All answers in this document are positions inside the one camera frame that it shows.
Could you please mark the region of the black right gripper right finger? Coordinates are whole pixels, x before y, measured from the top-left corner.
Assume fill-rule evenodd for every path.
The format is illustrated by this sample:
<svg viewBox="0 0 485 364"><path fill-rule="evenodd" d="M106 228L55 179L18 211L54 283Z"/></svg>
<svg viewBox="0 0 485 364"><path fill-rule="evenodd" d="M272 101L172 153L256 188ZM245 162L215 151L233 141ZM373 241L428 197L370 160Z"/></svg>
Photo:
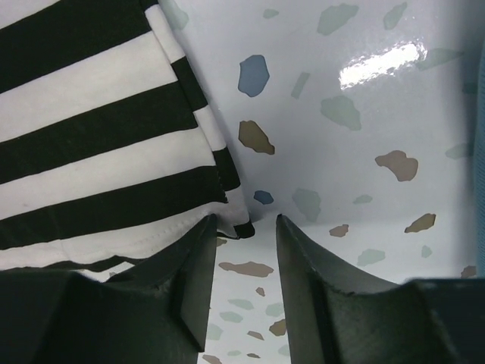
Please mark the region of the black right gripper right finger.
<svg viewBox="0 0 485 364"><path fill-rule="evenodd" d="M294 363L482 363L484 282L394 284L276 222L290 359Z"/></svg>

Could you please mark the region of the black white striped tank top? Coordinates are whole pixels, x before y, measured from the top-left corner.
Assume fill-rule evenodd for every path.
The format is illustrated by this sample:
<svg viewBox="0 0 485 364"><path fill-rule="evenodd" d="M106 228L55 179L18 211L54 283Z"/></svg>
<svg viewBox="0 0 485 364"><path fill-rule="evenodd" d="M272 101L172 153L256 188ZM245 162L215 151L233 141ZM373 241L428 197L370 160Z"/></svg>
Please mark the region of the black white striped tank top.
<svg viewBox="0 0 485 364"><path fill-rule="evenodd" d="M100 281L204 217L255 229L158 1L1 3L1 268Z"/></svg>

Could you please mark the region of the blue ribbed tank top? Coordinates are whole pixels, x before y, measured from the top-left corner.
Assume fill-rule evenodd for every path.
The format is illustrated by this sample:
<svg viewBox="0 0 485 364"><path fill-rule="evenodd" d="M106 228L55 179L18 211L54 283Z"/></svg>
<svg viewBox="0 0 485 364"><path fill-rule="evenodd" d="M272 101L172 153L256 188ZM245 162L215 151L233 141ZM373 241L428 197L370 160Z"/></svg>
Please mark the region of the blue ribbed tank top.
<svg viewBox="0 0 485 364"><path fill-rule="evenodd" d="M477 72L477 115L472 143L471 174L476 215L477 276L484 278L484 47Z"/></svg>

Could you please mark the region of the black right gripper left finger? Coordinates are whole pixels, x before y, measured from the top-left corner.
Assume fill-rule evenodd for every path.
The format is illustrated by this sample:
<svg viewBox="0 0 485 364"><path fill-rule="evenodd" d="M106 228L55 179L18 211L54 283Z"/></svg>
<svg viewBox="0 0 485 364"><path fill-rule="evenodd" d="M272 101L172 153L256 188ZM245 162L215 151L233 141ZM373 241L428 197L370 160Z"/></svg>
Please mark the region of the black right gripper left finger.
<svg viewBox="0 0 485 364"><path fill-rule="evenodd" d="M194 363L205 349L217 219L106 282L74 271L1 274L3 363Z"/></svg>

